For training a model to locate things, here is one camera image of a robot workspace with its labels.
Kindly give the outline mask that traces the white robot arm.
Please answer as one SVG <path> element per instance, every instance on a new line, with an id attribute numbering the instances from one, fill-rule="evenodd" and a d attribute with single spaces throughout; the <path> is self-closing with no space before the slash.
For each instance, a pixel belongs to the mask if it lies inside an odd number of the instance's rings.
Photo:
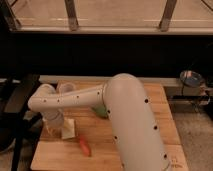
<path id="1" fill-rule="evenodd" d="M 100 105 L 106 108 L 124 171 L 172 171 L 144 85 L 131 74 L 63 93 L 42 84 L 28 100 L 28 107 L 53 127 L 62 125 L 64 108 Z"/>

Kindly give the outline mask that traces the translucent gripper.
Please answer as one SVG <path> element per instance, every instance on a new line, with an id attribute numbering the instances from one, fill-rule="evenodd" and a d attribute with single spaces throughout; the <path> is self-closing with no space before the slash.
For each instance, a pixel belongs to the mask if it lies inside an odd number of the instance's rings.
<path id="1" fill-rule="evenodd" d="M 61 136 L 62 135 L 62 126 L 61 125 L 52 125 L 50 122 L 45 123 L 46 130 L 50 136 Z"/>

